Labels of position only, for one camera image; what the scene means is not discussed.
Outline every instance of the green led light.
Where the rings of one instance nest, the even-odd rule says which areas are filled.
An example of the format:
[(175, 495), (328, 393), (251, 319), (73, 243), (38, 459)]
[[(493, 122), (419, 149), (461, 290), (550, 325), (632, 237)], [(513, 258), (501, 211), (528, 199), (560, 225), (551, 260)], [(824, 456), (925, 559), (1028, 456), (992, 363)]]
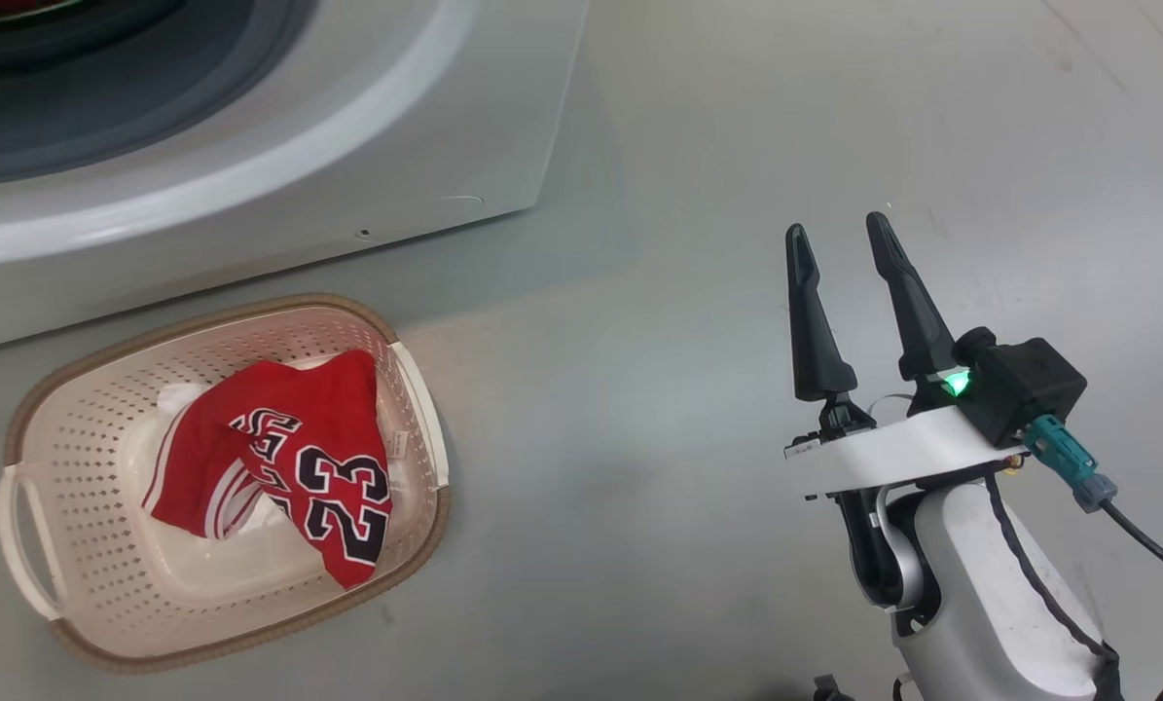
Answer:
[(946, 377), (946, 389), (949, 391), (949, 394), (954, 396), (957, 396), (958, 394), (963, 393), (963, 391), (966, 389), (968, 385), (969, 385), (969, 371), (963, 371)]

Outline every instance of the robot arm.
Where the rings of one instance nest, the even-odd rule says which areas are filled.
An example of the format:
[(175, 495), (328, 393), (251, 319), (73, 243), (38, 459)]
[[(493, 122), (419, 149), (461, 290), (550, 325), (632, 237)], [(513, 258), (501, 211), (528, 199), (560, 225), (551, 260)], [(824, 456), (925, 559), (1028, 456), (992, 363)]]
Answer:
[(871, 213), (866, 227), (898, 320), (898, 367), (915, 382), (909, 417), (879, 428), (849, 400), (856, 373), (827, 327), (807, 234), (791, 227), (795, 395), (825, 402), (819, 430), (785, 450), (794, 489), (840, 506), (862, 594), (892, 618), (927, 701), (1120, 698), (1115, 653), (996, 487), (1032, 452), (1084, 507), (1112, 496), (1061, 424), (1087, 381), (1043, 338), (997, 345), (976, 329), (955, 343), (887, 219)]

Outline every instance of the gray floor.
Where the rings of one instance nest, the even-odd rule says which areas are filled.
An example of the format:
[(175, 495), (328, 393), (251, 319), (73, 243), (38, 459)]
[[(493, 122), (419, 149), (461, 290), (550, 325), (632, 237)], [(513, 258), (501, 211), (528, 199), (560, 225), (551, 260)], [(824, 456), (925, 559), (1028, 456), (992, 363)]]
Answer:
[[(292, 638), (129, 679), (66, 656), (0, 555), (0, 701), (737, 701), (822, 673), (887, 698), (885, 617), (782, 458), (816, 413), (791, 399), (791, 222), (862, 399), (904, 389), (871, 208), (955, 332), (1042, 334), (1091, 378), (1071, 427), (1163, 537), (1163, 0), (594, 0), (531, 213), (0, 348), (1, 465), (57, 365), (238, 302), (366, 302), (447, 422), (434, 560)], [(1044, 470), (1007, 493), (1098, 608), (1128, 698), (1154, 696), (1163, 568)]]

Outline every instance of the basket rim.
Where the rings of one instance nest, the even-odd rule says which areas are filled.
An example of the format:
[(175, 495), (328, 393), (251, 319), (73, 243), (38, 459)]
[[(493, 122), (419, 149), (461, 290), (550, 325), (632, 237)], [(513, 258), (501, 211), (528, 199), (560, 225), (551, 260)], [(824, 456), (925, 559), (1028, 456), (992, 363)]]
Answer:
[(219, 324), (250, 320), (254, 316), (272, 315), (277, 314), (277, 312), (306, 307), (331, 307), (350, 312), (350, 314), (358, 315), (364, 321), (371, 323), (381, 334), (381, 337), (385, 338), (386, 345), (399, 342), (394, 329), (391, 329), (391, 324), (386, 323), (377, 312), (337, 294), (292, 294), (292, 296), (269, 299), (265, 302), (252, 302), (252, 305), (234, 307), (234, 309), (226, 309), (224, 312), (213, 312), (211, 315), (193, 316), (193, 319), (164, 326), (150, 332), (142, 332), (135, 338), (128, 338), (128, 341), (97, 350), (95, 353), (87, 355), (74, 360), (74, 363), (63, 365), (63, 367), (57, 369), (57, 371), (49, 373), (44, 379), (38, 381), (27, 393), (23, 402), (17, 405), (15, 416), (10, 419), (10, 427), (6, 434), (6, 450), (3, 450), (6, 465), (17, 465), (23, 460), (23, 438), (27, 434), (28, 424), (33, 422), (35, 413), (37, 413), (37, 409), (49, 395), (74, 378), (114, 363), (114, 360), (123, 356), (140, 353), (140, 351), (149, 350), (154, 345), (167, 343), (173, 341), (173, 338), (187, 336), (191, 332), (205, 331), (205, 329)]
[[(199, 315), (190, 320), (164, 326), (155, 329), (155, 331), (143, 332), (140, 336), (128, 338), (128, 341), (116, 343), (104, 350), (98, 350), (95, 353), (74, 360), (74, 363), (66, 364), (37, 382), (20, 402), (20, 407), (15, 409), (15, 415), (10, 419), (10, 425), (6, 435), (6, 450), (3, 450), (6, 465), (16, 465), (23, 458), (23, 439), (37, 409), (42, 407), (49, 395), (74, 378), (104, 367), (106, 364), (114, 363), (124, 356), (148, 350), (148, 348), (167, 343), (173, 341), (173, 338), (187, 336), (191, 332), (205, 331), (207, 328), (250, 320), (255, 319), (255, 316), (317, 307), (349, 312), (349, 314), (357, 315), (373, 326), (387, 345), (399, 342), (399, 337), (395, 336), (394, 329), (391, 329), (391, 324), (386, 323), (374, 310), (354, 302), (345, 296), (324, 293), (280, 296), (278, 299), (270, 299), (270, 301), (252, 302), (252, 305), (234, 307), (233, 309), (215, 312), (215, 314), (211, 315)], [(340, 595), (330, 602), (276, 622), (276, 624), (262, 627), (261, 629), (248, 631), (233, 638), (221, 639), (221, 642), (202, 644), (199, 648), (170, 652), (166, 656), (151, 657), (122, 657), (106, 649), (98, 648), (95, 644), (88, 643), (64, 617), (49, 621), (47, 625), (57, 636), (63, 648), (73, 653), (73, 656), (79, 657), (80, 660), (86, 661), (88, 665), (115, 674), (162, 673), (162, 671), (193, 665), (195, 663), (215, 660), (217, 657), (230, 656), (230, 653), (255, 648), (257, 644), (284, 638), (284, 636), (304, 630), (306, 627), (312, 627), (319, 624), (321, 621), (337, 616), (337, 614), (357, 607), (359, 603), (368, 602), (369, 599), (390, 591), (391, 587), (400, 585), (408, 577), (412, 577), (413, 573), (416, 573), (430, 559), (434, 550), (438, 549), (438, 543), (443, 541), (443, 534), (447, 530), (451, 510), (449, 485), (442, 485), (435, 494), (437, 494), (437, 509), (434, 512), (434, 522), (430, 524), (430, 531), (426, 537), (424, 544), (421, 545), (421, 549), (416, 553), (412, 555), (412, 558), (408, 558), (408, 561), (395, 567), (390, 577), (378, 578), (378, 580), (369, 582), (366, 586), (349, 591), (349, 593)]]

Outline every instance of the plastic laundry basket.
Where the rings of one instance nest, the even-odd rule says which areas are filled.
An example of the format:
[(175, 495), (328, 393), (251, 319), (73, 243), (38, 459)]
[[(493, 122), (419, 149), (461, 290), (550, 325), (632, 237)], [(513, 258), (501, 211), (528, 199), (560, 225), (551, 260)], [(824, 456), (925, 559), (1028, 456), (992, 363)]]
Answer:
[[(141, 509), (164, 432), (159, 387), (212, 385), (261, 359), (311, 367), (354, 348), (377, 363), (395, 501), (373, 580), (344, 593), (265, 498), (221, 542)], [(447, 452), (421, 373), (379, 316), (340, 296), (204, 316), (60, 369), (21, 405), (6, 453), (0, 534), (15, 584), (71, 652), (117, 673), (226, 656), (365, 602), (429, 559), (450, 505)], [(20, 489), (52, 594), (26, 553)]]

